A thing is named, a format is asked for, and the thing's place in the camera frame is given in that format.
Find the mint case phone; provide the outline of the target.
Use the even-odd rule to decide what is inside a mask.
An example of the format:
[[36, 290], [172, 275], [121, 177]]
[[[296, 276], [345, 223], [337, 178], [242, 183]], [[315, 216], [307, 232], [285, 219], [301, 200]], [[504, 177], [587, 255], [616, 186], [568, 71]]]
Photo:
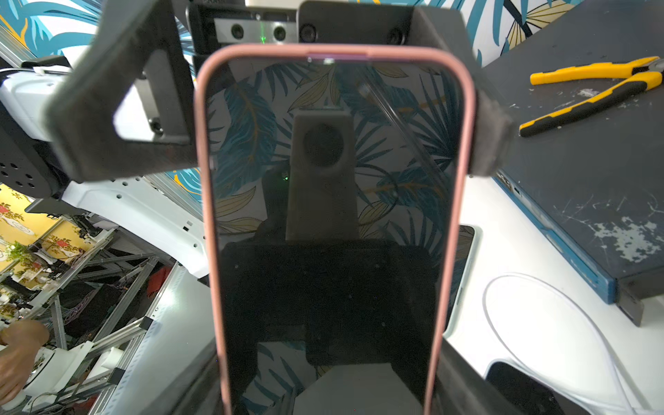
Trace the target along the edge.
[[454, 330], [459, 304], [462, 302], [463, 288], [467, 276], [471, 273], [481, 235], [481, 229], [475, 226], [461, 225], [459, 228], [444, 337], [448, 337]]

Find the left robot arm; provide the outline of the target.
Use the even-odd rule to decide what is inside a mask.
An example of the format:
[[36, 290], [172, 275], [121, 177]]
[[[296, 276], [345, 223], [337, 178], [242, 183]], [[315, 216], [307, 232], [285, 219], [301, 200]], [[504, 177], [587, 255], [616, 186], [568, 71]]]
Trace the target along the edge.
[[[340, 1], [327, 7], [320, 2], [302, 2], [297, 9], [277, 3], [275, 29], [285, 30], [285, 43], [323, 41], [323, 27], [314, 17], [330, 22], [339, 11], [341, 30], [347, 41], [359, 43], [352, 29], [367, 34], [368, 25], [384, 24], [382, 12], [415, 10], [410, 13], [414, 45], [442, 48], [467, 61], [477, 60], [468, 69], [474, 73], [513, 47], [509, 39], [516, 32], [520, 39], [531, 36], [527, 22], [528, 3], [514, 1]], [[101, 1], [3, 1], [1, 3], [1, 58], [10, 65], [66, 57], [67, 50], [83, 50], [94, 38], [100, 24]], [[472, 53], [465, 52], [471, 47]], [[144, 179], [124, 190], [118, 183], [73, 183], [64, 191], [62, 202], [72, 209], [83, 209], [112, 221], [130, 233], [161, 249], [183, 263], [194, 276], [208, 271], [200, 243], [202, 233], [188, 228], [176, 229], [178, 221], [194, 214], [192, 207], [178, 207], [167, 196], [157, 195]]]

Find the light blue case phone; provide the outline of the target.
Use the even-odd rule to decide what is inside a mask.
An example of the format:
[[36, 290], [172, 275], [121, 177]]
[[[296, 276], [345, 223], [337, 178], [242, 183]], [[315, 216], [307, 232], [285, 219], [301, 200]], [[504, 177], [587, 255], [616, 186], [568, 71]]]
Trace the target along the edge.
[[505, 362], [495, 362], [486, 376], [507, 401], [524, 414], [589, 415], [586, 409]]

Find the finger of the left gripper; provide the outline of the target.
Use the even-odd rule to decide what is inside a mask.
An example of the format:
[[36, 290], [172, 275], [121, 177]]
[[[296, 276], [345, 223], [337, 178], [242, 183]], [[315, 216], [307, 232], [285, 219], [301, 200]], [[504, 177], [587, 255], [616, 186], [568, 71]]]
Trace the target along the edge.
[[476, 132], [469, 173], [490, 177], [501, 169], [516, 137], [505, 100], [477, 62], [462, 14], [428, 6], [305, 1], [297, 9], [301, 43], [435, 48], [465, 65], [477, 89]]

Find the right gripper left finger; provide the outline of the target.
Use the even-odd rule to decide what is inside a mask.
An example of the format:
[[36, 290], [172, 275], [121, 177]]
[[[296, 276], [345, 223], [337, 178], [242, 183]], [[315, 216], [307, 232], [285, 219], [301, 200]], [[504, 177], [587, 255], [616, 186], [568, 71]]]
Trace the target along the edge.
[[140, 414], [218, 413], [218, 359], [211, 341]]

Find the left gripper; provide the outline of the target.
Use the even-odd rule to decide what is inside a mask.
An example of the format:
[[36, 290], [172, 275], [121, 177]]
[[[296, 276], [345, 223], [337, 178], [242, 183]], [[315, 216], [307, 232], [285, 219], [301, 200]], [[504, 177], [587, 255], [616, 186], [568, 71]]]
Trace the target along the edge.
[[[195, 53], [235, 44], [297, 43], [297, 12], [192, 1]], [[78, 182], [196, 165], [194, 86], [170, 1], [109, 1], [93, 43], [56, 88], [43, 125]]]

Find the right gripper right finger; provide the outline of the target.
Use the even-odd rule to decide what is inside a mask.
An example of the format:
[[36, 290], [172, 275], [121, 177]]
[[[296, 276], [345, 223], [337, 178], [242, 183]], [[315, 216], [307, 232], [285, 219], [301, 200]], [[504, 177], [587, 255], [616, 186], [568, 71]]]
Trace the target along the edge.
[[442, 340], [432, 392], [433, 414], [522, 414]]

